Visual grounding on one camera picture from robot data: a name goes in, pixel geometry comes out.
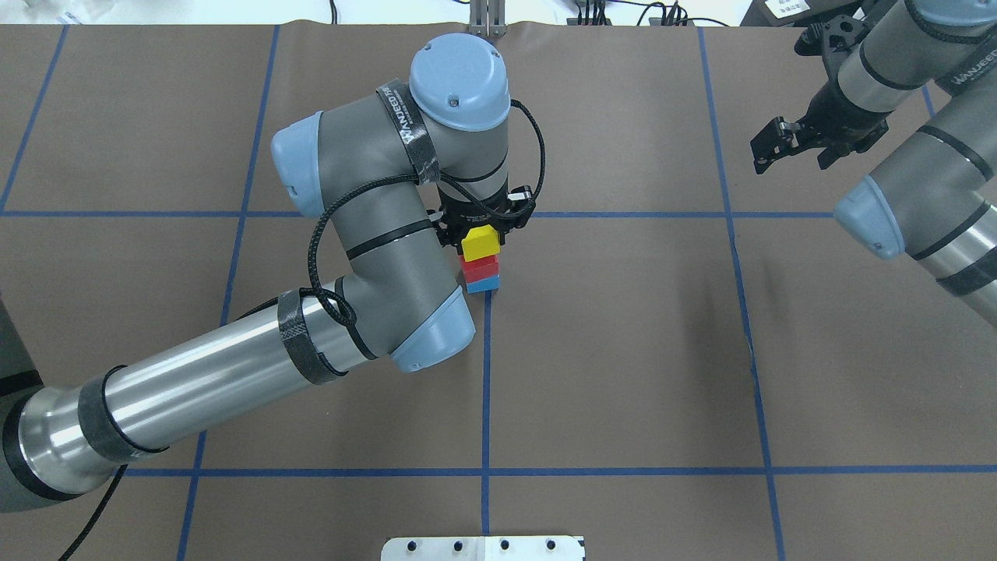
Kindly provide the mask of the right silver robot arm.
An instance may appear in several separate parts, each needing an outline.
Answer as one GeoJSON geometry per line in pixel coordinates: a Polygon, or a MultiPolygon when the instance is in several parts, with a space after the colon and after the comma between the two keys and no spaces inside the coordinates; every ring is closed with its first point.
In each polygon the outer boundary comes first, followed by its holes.
{"type": "Polygon", "coordinates": [[[773,118],[750,143],[758,174],[812,149],[827,169],[872,148],[888,117],[936,84],[948,104],[865,175],[833,216],[880,259],[910,256],[990,324],[996,210],[980,191],[996,171],[995,19],[993,1],[891,1],[863,19],[812,23],[794,49],[822,58],[826,84],[800,120],[773,118]]]}

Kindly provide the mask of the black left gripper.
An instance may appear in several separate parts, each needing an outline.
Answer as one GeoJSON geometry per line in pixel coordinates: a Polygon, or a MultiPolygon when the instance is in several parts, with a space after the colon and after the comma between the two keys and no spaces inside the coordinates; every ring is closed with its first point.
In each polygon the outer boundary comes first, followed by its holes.
{"type": "Polygon", "coordinates": [[[442,216],[434,219],[435,233],[441,246],[459,248],[471,228],[491,226],[498,232],[498,244],[506,243],[506,235],[514,228],[523,228],[537,207],[537,194],[530,185],[508,189],[504,184],[493,196],[475,202],[463,201],[437,188],[442,216]]]}

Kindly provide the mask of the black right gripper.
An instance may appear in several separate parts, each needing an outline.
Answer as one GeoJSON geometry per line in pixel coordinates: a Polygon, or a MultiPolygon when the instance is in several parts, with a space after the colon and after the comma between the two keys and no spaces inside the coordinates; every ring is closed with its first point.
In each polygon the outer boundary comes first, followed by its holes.
{"type": "Polygon", "coordinates": [[[813,96],[800,124],[776,117],[752,138],[752,166],[762,175],[784,157],[822,148],[818,165],[827,169],[841,157],[864,153],[875,145],[888,131],[888,116],[890,111],[868,111],[854,105],[836,82],[827,82],[813,96]],[[801,127],[807,131],[803,143],[797,136],[801,127]]]}

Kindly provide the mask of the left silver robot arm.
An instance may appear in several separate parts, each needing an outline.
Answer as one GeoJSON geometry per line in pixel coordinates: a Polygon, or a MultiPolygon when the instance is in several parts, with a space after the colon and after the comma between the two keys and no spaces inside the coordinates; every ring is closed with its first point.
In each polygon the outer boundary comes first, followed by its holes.
{"type": "Polygon", "coordinates": [[[522,228],[538,187],[508,187],[508,70],[467,33],[414,53],[408,82],[272,138],[281,184],[317,220],[308,284],[234,322],[75,388],[45,386],[2,312],[2,512],[76,499],[125,465],[353,367],[416,372],[476,333],[444,255],[470,233],[522,228]]]}

